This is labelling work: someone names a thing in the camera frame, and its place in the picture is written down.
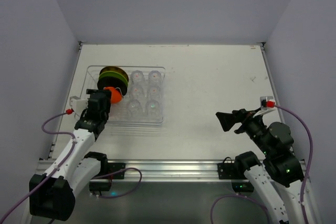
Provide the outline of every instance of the gray wall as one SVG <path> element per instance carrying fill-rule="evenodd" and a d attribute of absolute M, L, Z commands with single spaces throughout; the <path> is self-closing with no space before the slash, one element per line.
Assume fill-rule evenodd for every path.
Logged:
<path fill-rule="evenodd" d="M 267 58 L 283 106 L 306 121 L 314 138 L 311 182 L 324 223 L 334 223 L 336 138 L 336 0 L 291 0 L 267 42 Z M 285 114 L 295 151 L 308 157 L 307 134 Z"/>
<path fill-rule="evenodd" d="M 290 0 L 57 0 L 90 43 L 266 41 Z"/>
<path fill-rule="evenodd" d="M 78 44 L 56 0 L 0 3 L 2 216 L 28 192 L 38 158 L 50 148 L 51 138 L 40 126 L 64 108 Z M 6 223 L 19 223 L 23 208 Z"/>

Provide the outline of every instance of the purple cable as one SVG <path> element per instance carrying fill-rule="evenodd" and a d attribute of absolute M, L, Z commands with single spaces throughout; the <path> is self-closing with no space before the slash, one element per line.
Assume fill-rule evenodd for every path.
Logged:
<path fill-rule="evenodd" d="M 224 199 L 224 198 L 240 198 L 240 199 L 247 199 L 248 201 L 251 201 L 253 202 L 254 204 L 257 204 L 259 207 L 261 207 L 261 209 L 265 212 L 266 214 L 266 217 L 267 217 L 267 223 L 270 224 L 270 219 L 269 219 L 269 216 L 268 216 L 268 210 L 267 208 L 260 204 L 258 201 L 256 201 L 255 199 L 252 199 L 252 198 L 248 198 L 246 196 L 243 196 L 243 195 L 235 195 L 235 194 L 229 194 L 229 195 L 224 195 L 224 196 L 221 196 L 219 197 L 218 199 L 215 200 L 215 202 L 212 204 L 211 206 L 211 210 L 210 210 L 210 221 L 211 221 L 211 224 L 214 224 L 214 219 L 213 219 L 213 213 L 214 213 L 214 208 L 215 208 L 215 205 L 217 204 L 217 202 L 219 202 L 221 199 Z"/>
<path fill-rule="evenodd" d="M 300 123 L 303 125 L 304 129 L 307 131 L 307 134 L 308 134 L 308 138 L 309 138 L 309 145 L 310 145 L 310 148 L 309 148 L 309 157 L 308 157 L 308 162 L 307 162 L 307 169 L 306 169 L 306 173 L 305 173 L 305 177 L 303 178 L 303 182 L 302 182 L 302 185 L 301 185 L 301 190 L 300 190 L 300 201 L 301 201 L 301 209 L 302 209 L 302 213 L 303 213 L 303 218 L 304 218 L 304 222 L 306 224 L 309 224 L 308 223 L 308 217 L 307 217 L 307 213 L 306 213 L 306 209 L 304 207 L 304 205 L 302 204 L 303 203 L 303 196 L 305 194 L 305 186 L 306 186 L 306 183 L 307 183 L 307 179 L 308 179 L 308 176 L 309 176 L 309 170 L 310 170 L 310 165 L 311 165 L 311 160 L 313 158 L 313 138 L 311 136 L 311 133 L 310 133 L 310 130 L 308 129 L 308 126 L 306 125 L 306 123 L 298 116 L 296 115 L 294 112 L 288 110 L 288 109 L 285 109 L 279 105 L 274 105 L 274 107 L 278 108 L 278 109 L 281 109 L 281 110 L 284 110 L 286 112 L 288 112 L 289 114 L 293 115 L 297 120 L 300 121 Z"/>
<path fill-rule="evenodd" d="M 137 185 L 133 189 L 127 191 L 126 193 L 123 193 L 123 194 L 120 194 L 120 195 L 116 195 L 116 196 L 104 196 L 104 195 L 97 195 L 97 194 L 95 194 L 95 195 L 98 196 L 99 198 L 103 198 L 103 199 L 116 199 L 116 198 L 120 198 L 120 197 L 126 196 L 126 195 L 134 192 L 135 190 L 137 190 L 138 187 L 139 187 L 139 185 L 140 185 L 140 182 L 142 180 L 142 173 L 141 173 L 141 171 L 139 169 L 134 168 L 134 167 L 129 167 L 129 168 L 125 168 L 125 169 L 119 170 L 119 171 L 114 172 L 114 173 L 109 173 L 109 174 L 97 176 L 97 177 L 94 177 L 93 179 L 105 178 L 105 177 L 113 176 L 113 175 L 118 174 L 118 173 L 123 173 L 123 172 L 125 172 L 127 170 L 135 170 L 135 171 L 137 171 L 140 174 L 140 179 L 139 179 Z"/>
<path fill-rule="evenodd" d="M 62 114 L 58 114 L 58 115 L 55 115 L 51 118 L 49 118 L 47 121 L 45 121 L 43 124 L 42 124 L 42 130 L 43 132 L 47 133 L 47 134 L 50 134 L 50 135 L 70 135 L 73 139 L 75 139 L 75 135 L 72 133 L 72 132 L 64 132 L 64 131 L 59 131 L 59 132 L 54 132 L 54 131 L 49 131 L 49 130 L 46 130 L 45 129 L 45 126 L 47 123 L 49 123 L 51 120 L 59 117 L 59 116 L 62 116 L 62 115 L 67 115 L 66 112 L 62 113 Z"/>
<path fill-rule="evenodd" d="M 71 132 L 51 132 L 51 131 L 48 131 L 46 129 L 44 129 L 44 126 L 50 122 L 52 119 L 58 117 L 58 116 L 62 116 L 62 115 L 65 115 L 66 113 L 62 113 L 62 114 L 59 114 L 57 116 L 53 116 L 52 118 L 48 119 L 45 123 L 43 123 L 42 125 L 42 130 L 45 132 L 45 133 L 48 133 L 48 134 L 67 134 L 67 135 L 70 135 L 73 139 L 75 139 L 75 135 Z M 72 142 L 72 146 L 71 146 L 71 149 L 69 151 L 69 153 L 62 159 L 61 162 L 59 162 L 58 166 L 61 166 L 62 164 L 64 164 L 64 162 L 68 159 L 68 157 L 71 155 L 72 151 L 74 150 L 75 148 L 75 145 L 76 145 L 76 142 Z M 8 210 L 3 216 L 2 218 L 0 219 L 0 224 L 3 224 L 4 221 L 6 220 L 6 218 L 19 206 L 21 205 L 21 203 L 23 201 L 25 201 L 28 197 L 30 197 L 34 192 L 36 192 L 53 174 L 55 174 L 55 172 L 57 171 L 57 169 L 55 168 L 54 170 L 51 171 L 51 173 L 40 183 L 38 184 L 33 190 L 31 190 L 29 193 L 27 193 L 22 199 L 20 199 L 14 206 L 12 206 L 10 208 L 10 210 Z"/>

